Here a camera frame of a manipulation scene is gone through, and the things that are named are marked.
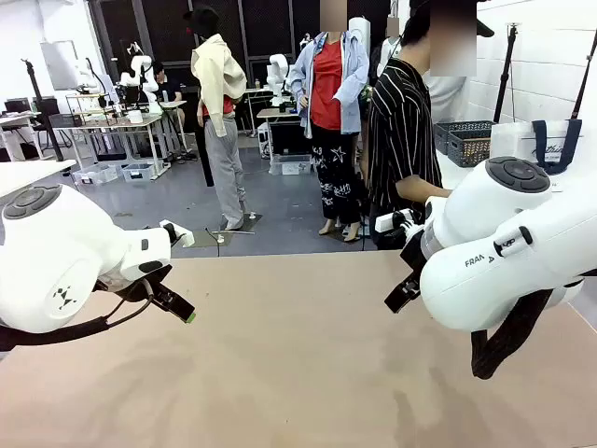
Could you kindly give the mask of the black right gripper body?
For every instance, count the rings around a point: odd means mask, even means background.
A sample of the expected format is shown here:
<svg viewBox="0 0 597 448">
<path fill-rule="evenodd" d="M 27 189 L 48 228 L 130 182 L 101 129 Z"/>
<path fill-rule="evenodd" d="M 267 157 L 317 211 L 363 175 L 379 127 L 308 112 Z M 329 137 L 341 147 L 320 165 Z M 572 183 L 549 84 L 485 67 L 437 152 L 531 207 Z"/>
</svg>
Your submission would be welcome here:
<svg viewBox="0 0 597 448">
<path fill-rule="evenodd" d="M 412 273 L 410 279 L 418 281 L 424 265 L 427 262 L 423 250 L 421 249 L 421 241 L 424 235 L 424 226 L 411 226 L 405 231 L 406 242 L 401 250 L 401 258 L 411 267 Z"/>
</svg>

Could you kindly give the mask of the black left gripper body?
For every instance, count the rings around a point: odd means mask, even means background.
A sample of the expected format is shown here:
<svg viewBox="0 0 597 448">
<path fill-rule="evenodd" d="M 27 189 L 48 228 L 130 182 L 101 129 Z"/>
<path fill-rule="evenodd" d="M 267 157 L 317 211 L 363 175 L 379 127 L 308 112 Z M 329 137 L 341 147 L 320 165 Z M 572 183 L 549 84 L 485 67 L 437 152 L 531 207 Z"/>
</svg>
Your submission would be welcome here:
<svg viewBox="0 0 597 448">
<path fill-rule="evenodd" d="M 128 287 L 120 290 L 118 295 L 129 302 L 146 301 L 149 299 L 146 284 L 149 284 L 155 301 L 170 302 L 172 300 L 172 291 L 163 285 L 162 281 L 172 268 L 171 265 L 166 265 L 152 273 L 148 273 L 143 278 L 133 281 Z"/>
</svg>

